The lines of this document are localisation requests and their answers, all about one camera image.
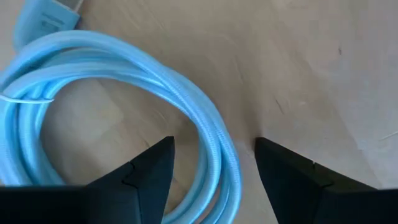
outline usb cable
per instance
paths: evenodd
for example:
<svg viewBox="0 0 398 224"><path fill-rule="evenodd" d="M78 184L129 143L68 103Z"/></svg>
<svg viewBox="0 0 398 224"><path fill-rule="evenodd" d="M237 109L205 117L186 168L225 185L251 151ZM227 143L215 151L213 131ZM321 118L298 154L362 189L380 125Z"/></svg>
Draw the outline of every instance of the usb cable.
<svg viewBox="0 0 398 224"><path fill-rule="evenodd" d="M39 139L57 92L81 78L110 78L163 98L197 126L198 167L191 189L162 223L193 223L220 194L203 223L232 223L241 200L233 142L210 99L190 80L137 47L73 30L82 0L27 0L14 34L19 52L0 76L0 179L13 185L63 185Z"/></svg>

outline light blue cable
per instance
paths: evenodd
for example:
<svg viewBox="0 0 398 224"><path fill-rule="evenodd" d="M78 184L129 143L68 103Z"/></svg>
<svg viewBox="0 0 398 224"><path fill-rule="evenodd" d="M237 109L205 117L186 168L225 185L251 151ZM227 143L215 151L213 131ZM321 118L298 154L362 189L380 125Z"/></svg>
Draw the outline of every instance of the light blue cable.
<svg viewBox="0 0 398 224"><path fill-rule="evenodd" d="M90 31L46 35L21 49L1 75L0 90L13 99L52 99L63 86L81 78L110 78L143 88L176 106L197 126L200 152L194 183L163 223L193 223L208 206L219 181L220 196L203 222L233 221L241 200L241 171L222 117L190 80L138 48ZM4 184L64 184L39 140L48 105L0 100Z"/></svg>

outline black plastic piece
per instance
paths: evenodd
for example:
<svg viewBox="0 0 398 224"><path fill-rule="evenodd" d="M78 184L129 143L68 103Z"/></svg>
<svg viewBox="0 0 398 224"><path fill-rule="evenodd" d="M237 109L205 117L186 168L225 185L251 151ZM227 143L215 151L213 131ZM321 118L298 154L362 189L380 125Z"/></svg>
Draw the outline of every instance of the black plastic piece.
<svg viewBox="0 0 398 224"><path fill-rule="evenodd" d="M2 187L1 223L161 223L174 167L174 138L84 187Z"/></svg>
<svg viewBox="0 0 398 224"><path fill-rule="evenodd" d="M398 190L376 190L257 138L260 178L279 224L398 223Z"/></svg>

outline wooden surface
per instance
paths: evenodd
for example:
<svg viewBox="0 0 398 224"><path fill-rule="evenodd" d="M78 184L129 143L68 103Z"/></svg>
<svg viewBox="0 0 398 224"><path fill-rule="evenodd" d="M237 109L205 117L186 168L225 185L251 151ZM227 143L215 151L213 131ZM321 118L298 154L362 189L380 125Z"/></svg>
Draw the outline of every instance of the wooden surface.
<svg viewBox="0 0 398 224"><path fill-rule="evenodd" d="M0 2L4 68L22 0ZM276 223L252 140L264 136L374 187L398 187L398 29L394 0L85 0L81 29L115 35L196 83L238 150L236 223ZM197 134L157 97L82 80L52 103L42 140L71 184L85 184L174 135L167 210L189 189Z"/></svg>

